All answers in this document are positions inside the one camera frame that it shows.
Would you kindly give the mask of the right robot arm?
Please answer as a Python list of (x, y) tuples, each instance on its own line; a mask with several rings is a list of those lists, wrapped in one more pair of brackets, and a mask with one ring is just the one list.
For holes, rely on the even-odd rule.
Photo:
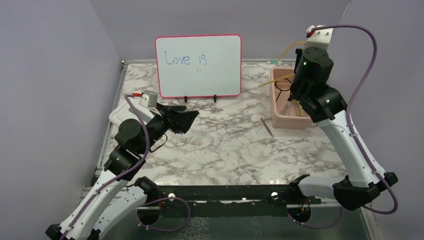
[(308, 197), (336, 200), (353, 211), (376, 199), (381, 192), (398, 182), (395, 173), (385, 171), (347, 121), (347, 104), (338, 90), (327, 80), (333, 61), (325, 49), (307, 47), (298, 54), (289, 100), (299, 102), (326, 134), (344, 167), (345, 177), (302, 176), (288, 190), (289, 199), (300, 204)]

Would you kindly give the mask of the black metal ring support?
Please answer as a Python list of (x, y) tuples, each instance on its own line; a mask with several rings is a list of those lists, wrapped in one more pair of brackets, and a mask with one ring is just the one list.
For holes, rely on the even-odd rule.
[(277, 102), (281, 96), (281, 94), (283, 92), (290, 92), (291, 91), (291, 86), (292, 86), (292, 81), (288, 78), (284, 78), (283, 80), (285, 80), (287, 83), (282, 83), (281, 81), (276, 81), (274, 83), (274, 87), (279, 90), (278, 95), (275, 98), (275, 102)]

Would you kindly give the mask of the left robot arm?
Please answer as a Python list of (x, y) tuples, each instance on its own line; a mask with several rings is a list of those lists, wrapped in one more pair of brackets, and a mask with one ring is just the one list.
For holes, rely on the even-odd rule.
[(115, 196), (128, 185), (146, 162), (151, 147), (168, 131), (185, 134), (199, 115), (183, 105), (162, 105), (137, 109), (128, 105), (133, 117), (118, 126), (115, 140), (118, 145), (87, 196), (62, 223), (46, 230), (51, 240), (102, 240), (126, 215), (141, 205), (152, 205), (157, 200), (157, 185), (145, 178), (129, 187), (129, 193), (118, 200)]

